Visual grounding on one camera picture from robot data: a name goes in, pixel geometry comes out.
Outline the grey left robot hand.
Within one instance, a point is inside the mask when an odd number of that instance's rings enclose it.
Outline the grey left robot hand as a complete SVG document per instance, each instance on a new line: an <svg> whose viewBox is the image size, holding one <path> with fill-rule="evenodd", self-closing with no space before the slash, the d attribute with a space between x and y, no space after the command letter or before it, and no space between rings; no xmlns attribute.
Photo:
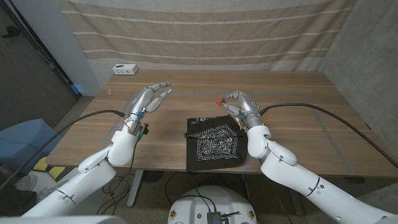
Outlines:
<svg viewBox="0 0 398 224"><path fill-rule="evenodd" d="M125 119L125 126L129 134L137 135L141 119L146 113L155 112L162 102L169 96L172 89L168 88L158 97L153 100L155 93L161 88L170 86L171 82L162 82L151 86L146 86L144 89L132 100L131 106Z"/></svg>

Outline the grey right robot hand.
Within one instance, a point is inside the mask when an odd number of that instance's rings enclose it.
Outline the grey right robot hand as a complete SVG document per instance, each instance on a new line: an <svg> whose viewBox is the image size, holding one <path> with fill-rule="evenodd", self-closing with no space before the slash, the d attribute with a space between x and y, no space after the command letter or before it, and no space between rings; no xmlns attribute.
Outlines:
<svg viewBox="0 0 398 224"><path fill-rule="evenodd" d="M234 91L232 94L229 94L227 98L236 99L239 107L227 104L224 99L221 99L221 106L226 109L231 116L242 116L246 121L245 125L248 129L264 125L259 115L259 106L252 101L247 94L241 91Z"/></svg>

